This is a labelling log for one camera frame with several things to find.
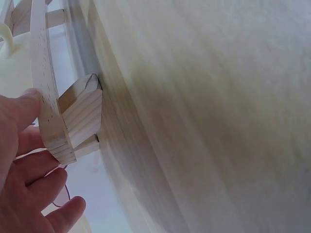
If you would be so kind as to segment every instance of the hand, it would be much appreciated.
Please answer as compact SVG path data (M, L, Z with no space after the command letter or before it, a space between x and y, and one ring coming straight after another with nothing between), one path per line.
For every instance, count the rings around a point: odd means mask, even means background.
M0 96L0 233L64 233L82 215L81 197L43 216L65 185L67 173L43 148L37 127L29 126L39 114L40 94L29 89L17 99Z

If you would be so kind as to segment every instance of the wooden block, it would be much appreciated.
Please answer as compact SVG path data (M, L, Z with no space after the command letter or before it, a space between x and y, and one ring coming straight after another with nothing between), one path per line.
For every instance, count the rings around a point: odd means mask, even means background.
M65 22L64 9L58 9L47 13L47 28L62 25Z
M58 100L73 148L101 127L102 90L95 74L77 80Z
M96 134L93 134L86 141L78 145L74 152L76 154L76 158L79 159L82 156L88 155L92 152L99 150L99 141Z
M31 18L32 0L21 0L12 13L13 19L13 36L29 32Z
M30 27L32 79L33 86L42 94L38 120L44 145L60 163L68 164L76 161L76 158L57 103L46 8L44 1L33 1Z

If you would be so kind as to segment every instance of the curved wooden piece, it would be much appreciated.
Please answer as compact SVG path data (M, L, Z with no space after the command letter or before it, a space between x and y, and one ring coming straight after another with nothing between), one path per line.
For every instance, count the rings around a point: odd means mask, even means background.
M33 1L31 14L31 71L33 86L41 91L41 112L38 117L46 148L61 163L76 161L58 106L49 33L46 28L46 3Z

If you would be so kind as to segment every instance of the wooden slat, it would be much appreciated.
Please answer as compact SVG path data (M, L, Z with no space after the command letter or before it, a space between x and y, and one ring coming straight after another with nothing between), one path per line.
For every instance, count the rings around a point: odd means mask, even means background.
M58 92L46 29L46 7L44 1L34 1L31 18L33 86L42 94L39 127L44 145L52 155L60 163L72 163L76 159L57 103Z
M65 22L64 9L58 9L47 13L47 28L62 25Z
M5 0L0 15L0 22L5 23L11 31L13 31L13 17L12 13L14 10L13 0Z

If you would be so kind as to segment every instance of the wood grain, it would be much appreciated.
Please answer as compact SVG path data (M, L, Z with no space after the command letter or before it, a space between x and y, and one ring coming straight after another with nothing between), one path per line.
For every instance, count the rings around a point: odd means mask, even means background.
M13 13L13 36L17 36L30 30L30 18L33 0L20 0L16 5ZM45 0L46 4L49 5L52 0Z
M64 2L134 232L311 230L310 2Z
M46 28L46 7L44 1L33 2L30 27L33 86L42 94L38 121L46 148L61 164L69 164L76 159L57 103L58 92Z

